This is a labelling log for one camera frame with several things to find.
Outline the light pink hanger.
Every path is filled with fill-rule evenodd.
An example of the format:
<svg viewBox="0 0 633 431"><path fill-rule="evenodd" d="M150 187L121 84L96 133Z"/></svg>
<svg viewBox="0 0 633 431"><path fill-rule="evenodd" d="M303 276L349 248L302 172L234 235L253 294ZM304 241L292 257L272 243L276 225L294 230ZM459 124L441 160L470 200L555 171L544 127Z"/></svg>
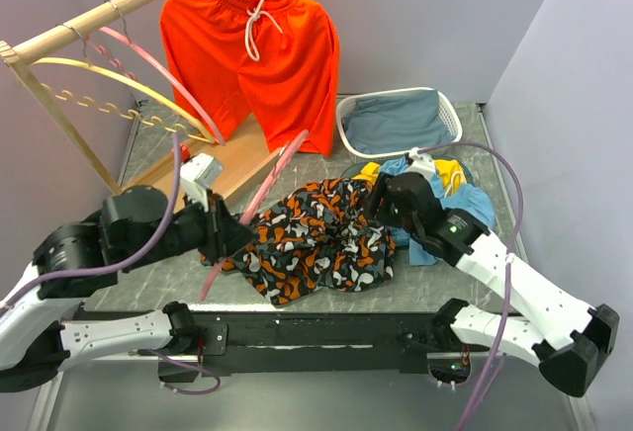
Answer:
<svg viewBox="0 0 633 431"><path fill-rule="evenodd" d="M303 129L297 134L297 136L292 141L290 141L286 146L284 146L281 149L280 153L278 154L275 160L273 167L271 168L271 171L269 172L267 177L264 179L260 188L254 194L251 201L247 205L247 208L241 215L241 218L239 220L240 224L242 225L250 224L254 215L257 213L258 209L260 208L262 202L265 200L265 198L268 196L268 194L270 193L274 185L277 183L284 169L288 166L293 156L302 146L302 144L304 143L308 135L309 135L309 131L307 129ZM212 269L209 275L207 276L202 286L202 289L199 292L198 299L200 302L207 298L215 279L217 278L219 273L222 271L223 264L225 261L226 261L226 257L220 258L213 264Z"/></svg>

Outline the camouflage patterned shorts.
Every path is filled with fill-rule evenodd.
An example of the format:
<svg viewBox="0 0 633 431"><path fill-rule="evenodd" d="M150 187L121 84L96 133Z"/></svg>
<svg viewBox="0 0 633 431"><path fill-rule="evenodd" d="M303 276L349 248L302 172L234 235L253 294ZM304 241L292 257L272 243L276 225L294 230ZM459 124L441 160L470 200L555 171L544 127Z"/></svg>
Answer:
<svg viewBox="0 0 633 431"><path fill-rule="evenodd" d="M310 182L255 215L255 239L212 268L199 300L220 272L240 273L275 306L321 289L360 293L391 281L394 238L363 210L372 190L363 179Z"/></svg>

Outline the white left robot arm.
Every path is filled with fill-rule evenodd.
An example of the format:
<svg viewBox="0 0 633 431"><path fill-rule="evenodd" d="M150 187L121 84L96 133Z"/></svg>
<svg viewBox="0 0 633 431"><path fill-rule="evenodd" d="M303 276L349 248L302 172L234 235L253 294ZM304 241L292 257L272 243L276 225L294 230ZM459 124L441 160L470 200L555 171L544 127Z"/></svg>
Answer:
<svg viewBox="0 0 633 431"><path fill-rule="evenodd" d="M176 200L153 187L132 187L45 239L1 303L2 392L38 388L75 365L117 353L183 354L201 340L182 302L127 319L64 319L95 292L116 285L120 273L193 250L221 260L255 237L218 194L209 195L207 206L189 201L180 211Z"/></svg>

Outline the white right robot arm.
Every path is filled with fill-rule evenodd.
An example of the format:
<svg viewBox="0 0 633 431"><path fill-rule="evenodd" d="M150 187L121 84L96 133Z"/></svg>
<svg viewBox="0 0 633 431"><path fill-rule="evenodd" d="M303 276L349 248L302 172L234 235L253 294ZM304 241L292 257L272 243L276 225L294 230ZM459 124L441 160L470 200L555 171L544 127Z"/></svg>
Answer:
<svg viewBox="0 0 633 431"><path fill-rule="evenodd" d="M440 348L486 346L535 366L569 396L586 394L614 349L620 316L612 307L565 292L509 252L475 216L442 207L419 173L380 175L366 213L404 229L433 256L503 298L500 313L449 301L432 328Z"/></svg>

